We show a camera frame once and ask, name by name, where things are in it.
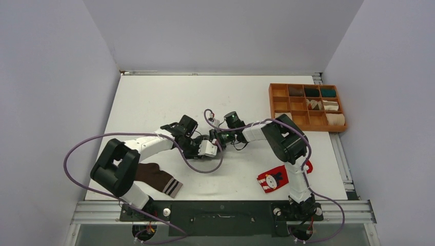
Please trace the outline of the red patterned sock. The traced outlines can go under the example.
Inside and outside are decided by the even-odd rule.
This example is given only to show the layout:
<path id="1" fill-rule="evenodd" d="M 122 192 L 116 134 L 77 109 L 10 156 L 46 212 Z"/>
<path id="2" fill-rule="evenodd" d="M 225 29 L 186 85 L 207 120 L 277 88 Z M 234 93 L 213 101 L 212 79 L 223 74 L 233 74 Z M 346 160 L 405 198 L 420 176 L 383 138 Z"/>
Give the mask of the red patterned sock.
<path id="1" fill-rule="evenodd" d="M 308 190 L 304 181 L 301 167 L 298 166 L 301 162 L 296 162 L 296 166 L 290 162 L 285 162 L 283 165 L 275 167 L 257 177 L 257 181 L 263 188 L 265 193 L 273 192 L 280 189 L 286 184 L 289 184 L 291 193 L 294 196 L 298 193 L 305 193 Z"/>

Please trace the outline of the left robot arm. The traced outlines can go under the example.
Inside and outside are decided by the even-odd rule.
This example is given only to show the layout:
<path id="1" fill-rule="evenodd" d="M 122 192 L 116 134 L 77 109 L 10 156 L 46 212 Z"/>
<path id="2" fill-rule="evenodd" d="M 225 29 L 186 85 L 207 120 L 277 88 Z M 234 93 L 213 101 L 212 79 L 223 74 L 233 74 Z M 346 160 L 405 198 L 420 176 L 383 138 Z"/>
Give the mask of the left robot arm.
<path id="1" fill-rule="evenodd" d="M 90 177 L 116 198 L 131 204 L 139 220 L 147 220 L 153 213 L 153 199 L 134 184 L 139 163 L 177 146 L 183 151 L 197 151 L 199 144 L 191 138 L 197 126 L 197 121 L 183 115 L 179 122 L 161 126 L 149 136 L 126 141 L 111 139 L 99 155 Z"/>

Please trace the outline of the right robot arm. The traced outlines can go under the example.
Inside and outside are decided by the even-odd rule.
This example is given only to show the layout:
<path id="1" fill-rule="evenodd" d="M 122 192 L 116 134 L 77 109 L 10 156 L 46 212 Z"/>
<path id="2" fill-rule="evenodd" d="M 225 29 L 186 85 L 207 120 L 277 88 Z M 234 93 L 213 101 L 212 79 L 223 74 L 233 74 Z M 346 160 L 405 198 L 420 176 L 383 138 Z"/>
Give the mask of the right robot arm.
<path id="1" fill-rule="evenodd" d="M 310 213 L 307 200 L 312 197 L 309 187 L 307 163 L 311 156 L 311 146 L 307 136 L 287 115 L 275 119 L 245 124 L 232 111 L 224 116 L 227 128 L 214 126 L 211 120 L 206 122 L 212 127 L 210 138 L 216 140 L 221 146 L 233 141 L 248 144 L 254 141 L 268 142 L 275 156 L 285 164 L 289 178 L 290 213 L 296 219 L 303 219 Z"/>

